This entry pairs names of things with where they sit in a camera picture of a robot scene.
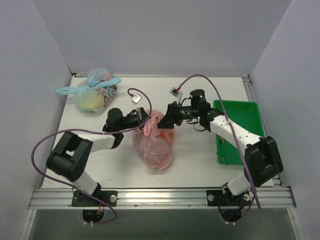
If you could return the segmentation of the pink plastic bag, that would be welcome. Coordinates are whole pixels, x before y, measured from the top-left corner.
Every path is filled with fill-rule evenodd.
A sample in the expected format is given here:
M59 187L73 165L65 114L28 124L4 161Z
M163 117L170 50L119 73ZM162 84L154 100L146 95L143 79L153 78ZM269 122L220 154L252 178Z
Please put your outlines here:
M136 129L132 134L133 147L151 169L164 170L174 159L175 129L159 129L164 114L158 110L146 110L153 120L152 130Z

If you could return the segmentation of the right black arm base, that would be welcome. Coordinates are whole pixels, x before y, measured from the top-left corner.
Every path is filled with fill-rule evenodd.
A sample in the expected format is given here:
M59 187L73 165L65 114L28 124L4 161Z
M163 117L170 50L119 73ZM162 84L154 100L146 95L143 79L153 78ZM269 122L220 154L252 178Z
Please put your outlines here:
M243 207L251 202L249 191L232 195L228 189L209 189L206 191L207 205L211 207Z

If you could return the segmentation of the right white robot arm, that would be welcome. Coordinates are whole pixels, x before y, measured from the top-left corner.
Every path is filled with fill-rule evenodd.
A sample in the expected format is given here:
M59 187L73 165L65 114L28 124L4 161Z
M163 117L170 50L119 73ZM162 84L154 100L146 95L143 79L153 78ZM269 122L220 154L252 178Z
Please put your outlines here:
M191 91L188 106L182 104L178 89L172 88L170 93L177 100L168 104L166 114L157 125L159 129L173 129L183 121L195 119L205 130L222 137L239 150L243 172L226 183L226 189L221 193L226 204L234 204L240 194L260 187L284 170L275 139L254 134L233 122L223 111L207 102L204 90Z

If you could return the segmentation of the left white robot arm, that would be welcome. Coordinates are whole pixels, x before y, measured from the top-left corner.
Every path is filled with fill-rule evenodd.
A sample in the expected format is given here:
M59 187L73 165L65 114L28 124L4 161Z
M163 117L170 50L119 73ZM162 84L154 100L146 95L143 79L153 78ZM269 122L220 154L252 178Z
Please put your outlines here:
M90 153L117 148L124 138L122 131L141 129L148 119L149 115L142 107L127 115L119 108L112 108L107 113L102 134L65 132L49 155L46 167L84 192L83 200L95 206L102 199L102 191L101 185L85 171Z

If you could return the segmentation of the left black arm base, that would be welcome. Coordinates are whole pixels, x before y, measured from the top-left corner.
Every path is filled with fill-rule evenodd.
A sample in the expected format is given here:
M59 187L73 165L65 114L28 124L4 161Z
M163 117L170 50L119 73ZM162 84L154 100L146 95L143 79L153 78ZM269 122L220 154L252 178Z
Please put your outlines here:
M73 192L71 201L72 207L102 207L102 202L111 207L117 205L118 191L116 190L103 190L97 188L92 195L85 194L79 190Z

